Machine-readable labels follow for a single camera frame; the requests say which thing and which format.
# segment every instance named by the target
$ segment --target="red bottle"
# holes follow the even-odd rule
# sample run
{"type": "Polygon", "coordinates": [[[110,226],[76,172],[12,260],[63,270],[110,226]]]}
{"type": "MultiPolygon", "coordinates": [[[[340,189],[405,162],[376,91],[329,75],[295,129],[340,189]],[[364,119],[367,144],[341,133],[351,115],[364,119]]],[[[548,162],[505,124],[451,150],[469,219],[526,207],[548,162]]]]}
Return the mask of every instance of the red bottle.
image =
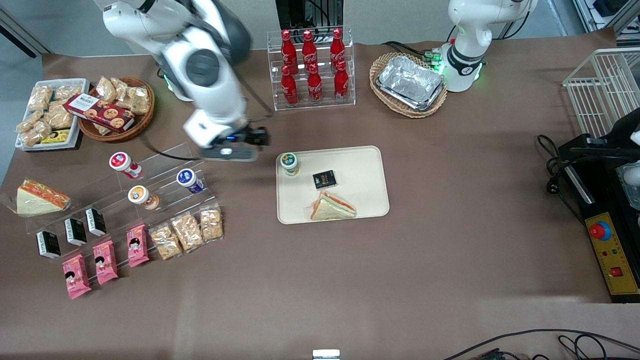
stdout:
{"type": "Polygon", "coordinates": [[[302,33],[305,43],[302,45],[302,57],[305,62],[305,70],[309,72],[309,65],[318,63],[318,51],[314,44],[314,34],[307,29],[302,33]]]}
{"type": "Polygon", "coordinates": [[[280,84],[282,85],[284,98],[287,99],[287,105],[292,108],[298,105],[298,90],[296,89],[296,80],[293,79],[293,76],[291,76],[291,70],[286,65],[282,65],[282,80],[280,81],[280,84]]]}
{"type": "Polygon", "coordinates": [[[333,42],[331,43],[331,71],[335,72],[338,62],[344,61],[344,44],[342,43],[342,29],[333,29],[333,42]]]}
{"type": "Polygon", "coordinates": [[[335,86],[334,96],[337,102],[344,102],[349,94],[349,75],[346,72],[347,63],[342,60],[336,65],[337,72],[333,78],[335,86]]]}
{"type": "Polygon", "coordinates": [[[307,80],[309,87],[309,101],[313,105],[322,102],[322,79],[318,75],[318,64],[309,64],[309,79],[307,80]]]}
{"type": "Polygon", "coordinates": [[[282,61],[289,67],[291,75],[295,75],[298,73],[298,54],[291,42],[291,32],[284,29],[280,34],[282,35],[282,61]]]}

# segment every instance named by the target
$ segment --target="black machine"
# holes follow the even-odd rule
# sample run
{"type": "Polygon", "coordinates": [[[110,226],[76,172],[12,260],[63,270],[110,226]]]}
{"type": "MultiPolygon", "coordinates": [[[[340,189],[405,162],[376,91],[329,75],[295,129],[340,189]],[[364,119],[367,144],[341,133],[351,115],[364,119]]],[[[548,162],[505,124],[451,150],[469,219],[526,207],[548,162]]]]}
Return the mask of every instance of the black machine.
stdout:
{"type": "Polygon", "coordinates": [[[547,163],[547,190],[559,193],[560,177],[572,189],[613,302],[640,302],[640,210],[630,205],[630,186],[623,180],[624,165],[640,160],[640,146],[630,139],[639,125],[640,108],[601,138],[583,134],[570,140],[547,163]]]}

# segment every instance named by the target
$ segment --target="clear acrylic display stand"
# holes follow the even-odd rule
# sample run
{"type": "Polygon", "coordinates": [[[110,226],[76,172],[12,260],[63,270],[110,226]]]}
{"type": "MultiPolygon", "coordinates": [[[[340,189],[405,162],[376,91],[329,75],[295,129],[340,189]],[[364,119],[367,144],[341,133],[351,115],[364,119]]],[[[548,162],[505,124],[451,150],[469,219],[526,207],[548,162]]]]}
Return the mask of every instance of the clear acrylic display stand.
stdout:
{"type": "MultiPolygon", "coordinates": [[[[193,157],[187,143],[169,149],[165,153],[181,158],[193,157]]],[[[40,231],[55,234],[58,237],[62,256],[51,261],[62,264],[62,262],[82,254],[90,282],[94,282],[96,280],[93,260],[94,246],[109,239],[112,240],[118,268],[128,268],[126,266],[129,263],[126,244],[128,230],[140,224],[145,224],[148,230],[150,227],[169,221],[179,213],[197,208],[215,198],[204,177],[204,161],[182,161],[155,155],[138,162],[138,164],[142,166],[142,175],[139,178],[129,179],[122,173],[114,172],[110,176],[68,194],[72,205],[65,211],[27,218],[27,233],[33,235],[34,241],[35,234],[40,231]],[[176,182],[177,172],[183,168],[190,168],[202,180],[204,189],[201,192],[191,193],[176,182]],[[127,194],[135,185],[143,185],[150,193],[159,197],[160,205],[157,209],[146,210],[129,201],[127,194]],[[84,211],[89,208],[102,213],[107,227],[107,235],[98,237],[89,233],[84,214],[84,211]],[[86,245],[78,247],[67,242],[64,221],[68,218],[82,221],[87,236],[86,245]]],[[[147,245],[149,254],[153,254],[156,247],[150,239],[148,239],[147,245]]]]}
{"type": "Polygon", "coordinates": [[[318,74],[322,78],[323,101],[319,105],[313,105],[309,101],[307,90],[307,73],[302,61],[302,32],[303,29],[291,30],[291,41],[298,53],[298,74],[293,75],[298,89],[298,105],[290,107],[282,93],[280,80],[282,79],[282,37],[279,31],[267,33],[267,54],[269,59],[269,73],[271,74],[271,89],[273,91],[273,106],[276,111],[294,110],[302,108],[322,108],[326,106],[355,105],[356,103],[356,80],[355,80],[355,52],[353,48],[353,37],[351,26],[342,26],[342,42],[344,42],[344,60],[347,64],[347,74],[349,75],[349,93],[344,102],[337,102],[333,96],[335,87],[333,85],[334,73],[331,71],[331,42],[333,41],[333,29],[335,26],[321,26],[313,28],[315,32],[315,44],[318,51],[318,74]]]}

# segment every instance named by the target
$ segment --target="pink snack package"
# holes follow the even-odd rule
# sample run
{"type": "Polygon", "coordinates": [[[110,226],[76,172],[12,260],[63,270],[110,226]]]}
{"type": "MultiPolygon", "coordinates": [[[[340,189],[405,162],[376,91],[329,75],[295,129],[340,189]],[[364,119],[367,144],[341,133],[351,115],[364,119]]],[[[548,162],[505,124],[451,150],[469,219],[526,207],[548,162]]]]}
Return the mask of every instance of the pink snack package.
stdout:
{"type": "Polygon", "coordinates": [[[127,231],[127,244],[129,244],[129,266],[138,266],[149,260],[144,224],[127,231]]]}
{"type": "Polygon", "coordinates": [[[116,262],[111,240],[94,246],[93,258],[95,259],[95,273],[98,275],[98,283],[100,285],[118,278],[118,263],[116,262]]]}
{"type": "Polygon", "coordinates": [[[82,255],[74,256],[62,263],[62,270],[67,282],[67,292],[72,300],[91,291],[82,255]]]}

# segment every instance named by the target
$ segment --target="brown table surface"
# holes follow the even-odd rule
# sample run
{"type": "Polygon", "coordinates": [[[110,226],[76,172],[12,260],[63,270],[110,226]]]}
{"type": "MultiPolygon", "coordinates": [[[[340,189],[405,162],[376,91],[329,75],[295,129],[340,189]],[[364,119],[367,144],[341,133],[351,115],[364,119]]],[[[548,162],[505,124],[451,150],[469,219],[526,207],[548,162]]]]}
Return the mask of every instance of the brown table surface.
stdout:
{"type": "MultiPolygon", "coordinates": [[[[609,303],[583,228],[545,193],[547,155],[535,146],[539,133],[558,144],[579,133],[561,81],[593,50],[614,46],[610,31],[496,41],[469,91],[449,94],[428,119],[410,120],[369,88],[369,66],[390,49],[358,45],[356,106],[278,112],[263,123],[273,144],[258,161],[210,162],[223,241],[131,269],[83,299],[68,299],[60,265],[39,257],[24,222],[3,208],[1,357],[308,359],[314,348],[339,348],[347,360],[438,359],[535,327],[637,344],[640,305],[609,303]],[[359,145],[380,148],[388,215],[278,222],[278,154],[359,145]]],[[[151,141],[168,149],[188,139],[181,126],[193,107],[166,89],[151,57],[47,55],[43,64],[47,79],[147,80],[157,95],[151,141]]],[[[239,71],[271,98],[264,51],[239,71]]],[[[249,108],[260,115],[254,101],[249,108]]],[[[88,138],[74,152],[17,151],[2,191],[15,193],[30,177],[70,192],[111,174],[106,163],[117,150],[152,155],[139,140],[88,138]]],[[[561,353],[551,334],[494,345],[561,353]]]]}

